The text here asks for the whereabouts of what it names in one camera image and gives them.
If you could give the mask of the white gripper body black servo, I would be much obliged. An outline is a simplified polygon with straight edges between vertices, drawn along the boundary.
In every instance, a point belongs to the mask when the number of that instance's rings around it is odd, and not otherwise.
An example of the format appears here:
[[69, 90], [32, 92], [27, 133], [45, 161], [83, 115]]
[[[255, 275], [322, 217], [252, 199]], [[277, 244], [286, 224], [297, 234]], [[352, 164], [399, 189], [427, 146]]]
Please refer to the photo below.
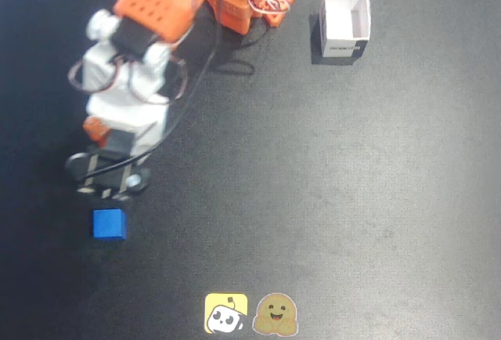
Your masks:
[[[167, 105], [112, 105], [97, 96], [91, 96], [87, 103], [88, 115], [100, 118], [111, 129], [132, 133], [135, 136], [135, 128], [138, 125], [148, 124], [154, 121], [166, 121], [168, 115]], [[135, 138], [131, 150], [135, 155]]]

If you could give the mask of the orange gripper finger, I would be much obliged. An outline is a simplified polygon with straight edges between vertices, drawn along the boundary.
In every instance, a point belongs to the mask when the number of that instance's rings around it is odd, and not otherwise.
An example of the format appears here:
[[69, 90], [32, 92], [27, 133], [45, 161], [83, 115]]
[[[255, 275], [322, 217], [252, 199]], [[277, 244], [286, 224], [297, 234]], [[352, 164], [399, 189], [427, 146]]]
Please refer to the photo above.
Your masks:
[[83, 123], [83, 129], [89, 139], [98, 146], [105, 146], [111, 128], [98, 117], [87, 117]]

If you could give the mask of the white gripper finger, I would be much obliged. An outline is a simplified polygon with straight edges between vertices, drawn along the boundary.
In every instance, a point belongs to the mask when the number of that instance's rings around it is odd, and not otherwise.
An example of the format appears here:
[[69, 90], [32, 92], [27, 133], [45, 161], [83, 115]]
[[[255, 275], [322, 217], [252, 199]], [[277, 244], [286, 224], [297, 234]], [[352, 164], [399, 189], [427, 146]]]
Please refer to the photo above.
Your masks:
[[160, 141], [166, 121], [154, 121], [135, 128], [135, 155], [146, 152]]

